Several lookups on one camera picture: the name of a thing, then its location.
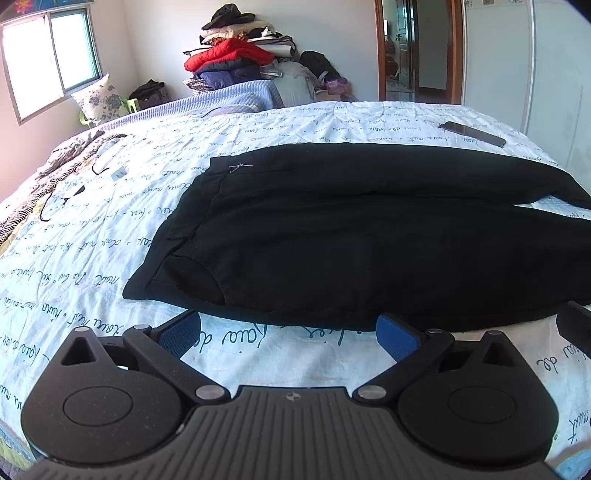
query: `logo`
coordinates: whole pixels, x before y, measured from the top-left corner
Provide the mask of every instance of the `logo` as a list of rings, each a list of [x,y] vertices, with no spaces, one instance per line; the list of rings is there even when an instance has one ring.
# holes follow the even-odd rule
[[[296,402],[301,400],[301,395],[296,392],[291,392],[290,394],[285,396],[287,400],[290,402]]]

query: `window pane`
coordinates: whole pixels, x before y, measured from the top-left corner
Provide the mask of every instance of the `window pane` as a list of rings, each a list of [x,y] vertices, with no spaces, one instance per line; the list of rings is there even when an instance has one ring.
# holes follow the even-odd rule
[[[46,18],[7,25],[2,45],[21,119],[63,96]]]
[[[86,11],[53,15],[51,26],[65,90],[98,78]]]

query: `red jacket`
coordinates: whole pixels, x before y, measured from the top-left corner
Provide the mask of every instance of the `red jacket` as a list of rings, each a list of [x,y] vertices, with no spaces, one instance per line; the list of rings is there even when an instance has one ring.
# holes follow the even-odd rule
[[[275,56],[262,48],[237,38],[228,38],[209,50],[193,55],[185,62],[185,70],[196,72],[201,67],[219,61],[247,58],[259,65],[267,65],[275,60]]]

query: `window frame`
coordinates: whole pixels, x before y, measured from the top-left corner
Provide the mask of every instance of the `window frame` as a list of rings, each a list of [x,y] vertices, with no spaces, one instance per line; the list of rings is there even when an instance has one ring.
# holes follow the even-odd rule
[[[90,37],[90,45],[92,48],[92,54],[94,55],[94,60],[95,60],[95,64],[96,64],[96,68],[97,68],[98,73],[97,73],[96,77],[94,77],[90,80],[87,80],[81,84],[74,85],[70,89],[66,90],[64,88],[63,79],[61,78],[60,66],[57,61],[57,52],[56,52],[56,45],[55,45],[54,38],[53,38],[53,24],[51,22],[51,18],[54,15],[58,16],[58,17],[63,16],[63,15],[67,15],[69,12],[72,12],[72,13],[70,13],[70,15],[72,15],[76,11],[79,11],[79,12],[83,11],[86,15],[86,26],[88,28],[89,37]],[[63,92],[63,96],[58,98],[57,100],[53,101],[49,105],[46,105],[46,106],[40,108],[39,110],[31,113],[30,115],[27,115],[26,117],[22,118],[21,114],[18,111],[18,105],[17,105],[17,101],[14,96],[14,92],[12,91],[12,80],[10,78],[10,72],[8,70],[8,63],[7,63],[5,55],[4,55],[4,44],[3,44],[4,32],[3,32],[3,30],[4,30],[4,27],[6,27],[8,25],[17,25],[20,23],[25,23],[25,22],[28,22],[31,20],[35,20],[37,18],[44,18],[44,17],[47,17],[49,19],[49,21],[47,22],[47,28],[49,30],[48,33],[49,33],[49,37],[51,40],[51,48],[53,49],[53,62],[55,62],[55,65],[57,67],[57,74],[60,79],[61,91]],[[36,117],[37,115],[39,115],[43,112],[46,112],[50,108],[53,108],[56,105],[59,105],[60,103],[64,102],[65,100],[68,100],[69,98],[71,98],[72,93],[82,90],[89,85],[92,85],[97,80],[100,80],[103,76],[102,67],[100,65],[100,58],[99,58],[99,54],[98,54],[98,51],[96,48],[95,32],[94,32],[94,28],[93,28],[93,24],[92,24],[92,15],[91,15],[91,11],[90,11],[90,4],[84,5],[84,6],[79,5],[79,4],[69,5],[64,8],[56,8],[56,9],[52,9],[49,11],[36,12],[34,14],[26,15],[24,17],[19,17],[17,19],[0,24],[0,49],[1,49],[1,54],[2,54],[2,67],[4,68],[4,75],[6,77],[6,81],[8,84],[8,91],[10,93],[10,98],[12,100],[12,108],[14,110],[15,116],[17,117],[17,122],[18,122],[19,126],[24,124],[25,122],[29,121],[30,119]]]

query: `black smartphone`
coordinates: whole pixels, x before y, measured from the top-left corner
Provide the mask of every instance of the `black smartphone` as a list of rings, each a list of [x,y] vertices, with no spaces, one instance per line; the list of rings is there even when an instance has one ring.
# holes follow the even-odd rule
[[[497,147],[504,147],[507,140],[501,137],[495,137],[494,135],[488,134],[476,128],[467,127],[466,125],[457,124],[455,122],[445,122],[443,125],[439,125],[439,128],[454,132],[456,134],[464,135],[465,137],[476,138],[486,143],[496,145]]]

